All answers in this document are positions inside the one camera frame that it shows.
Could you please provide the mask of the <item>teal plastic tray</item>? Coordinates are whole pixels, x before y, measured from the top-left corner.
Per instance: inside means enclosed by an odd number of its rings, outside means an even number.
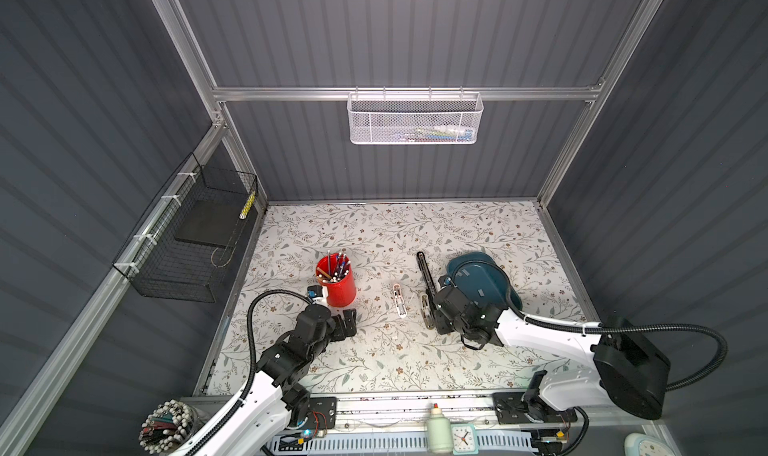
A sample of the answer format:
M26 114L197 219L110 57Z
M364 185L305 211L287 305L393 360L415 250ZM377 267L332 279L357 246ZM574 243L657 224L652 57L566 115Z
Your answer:
M448 261L447 275L472 301L492 303L502 310L512 304L523 309L522 301L510 277L488 254L474 251Z

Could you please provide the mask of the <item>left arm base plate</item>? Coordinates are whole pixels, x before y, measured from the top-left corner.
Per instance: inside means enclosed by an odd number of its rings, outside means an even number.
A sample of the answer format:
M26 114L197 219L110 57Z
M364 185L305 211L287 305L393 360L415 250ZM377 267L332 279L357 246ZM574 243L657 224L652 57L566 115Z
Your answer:
M338 398L310 397L290 410L287 429L334 429L338 413Z

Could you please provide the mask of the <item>black stapler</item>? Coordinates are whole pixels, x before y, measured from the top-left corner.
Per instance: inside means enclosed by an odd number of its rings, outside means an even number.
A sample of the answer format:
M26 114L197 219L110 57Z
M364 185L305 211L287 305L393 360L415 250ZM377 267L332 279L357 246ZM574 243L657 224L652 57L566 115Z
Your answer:
M417 264L419 267L419 270L422 274L422 277L426 284L426 293L430 301L434 301L434 296L436 294L436 288L434 284L433 277L431 275L431 272L429 270L428 262L426 259L426 255L423 251L418 251L416 253L417 258Z

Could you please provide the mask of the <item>pink eraser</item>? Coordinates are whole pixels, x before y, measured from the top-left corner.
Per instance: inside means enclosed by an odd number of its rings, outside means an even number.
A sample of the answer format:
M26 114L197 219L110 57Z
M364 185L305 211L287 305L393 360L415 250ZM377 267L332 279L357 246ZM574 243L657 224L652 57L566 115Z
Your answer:
M402 286L399 283L394 283L392 287L393 299L395 307L400 318L407 317L407 304L404 299Z

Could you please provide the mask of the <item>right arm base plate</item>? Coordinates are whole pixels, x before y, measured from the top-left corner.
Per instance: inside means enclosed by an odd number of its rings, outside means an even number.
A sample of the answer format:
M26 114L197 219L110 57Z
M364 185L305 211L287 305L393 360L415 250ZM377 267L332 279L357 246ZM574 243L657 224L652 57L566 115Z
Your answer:
M565 423L578 420L577 412L571 408L557 411L539 397L526 399L524 391L502 391L491 394L492 408L501 424Z

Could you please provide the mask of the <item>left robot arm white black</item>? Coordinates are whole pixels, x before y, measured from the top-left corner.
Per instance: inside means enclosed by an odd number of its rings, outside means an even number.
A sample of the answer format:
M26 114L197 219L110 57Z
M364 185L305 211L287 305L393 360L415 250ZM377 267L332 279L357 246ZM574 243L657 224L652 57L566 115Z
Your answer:
M249 375L211 419L175 450L176 455L257 455L288 426L307 418L310 393L300 380L332 342L357 333L354 309L340 314L310 304L293 330L261 353L254 353Z

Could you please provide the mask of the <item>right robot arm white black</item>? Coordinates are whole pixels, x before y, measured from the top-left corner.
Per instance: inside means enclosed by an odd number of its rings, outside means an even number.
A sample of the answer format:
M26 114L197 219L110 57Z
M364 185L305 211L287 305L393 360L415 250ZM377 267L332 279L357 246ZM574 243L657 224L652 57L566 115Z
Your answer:
M527 391L533 406L562 412L613 404L646 420L662 415L671 364L636 327L624 324L618 333L593 334L600 324L520 315L514 306L502 310L473 301L451 285L437 293L435 306L472 350L489 344L525 347L579 365L573 372L542 370L534 376Z

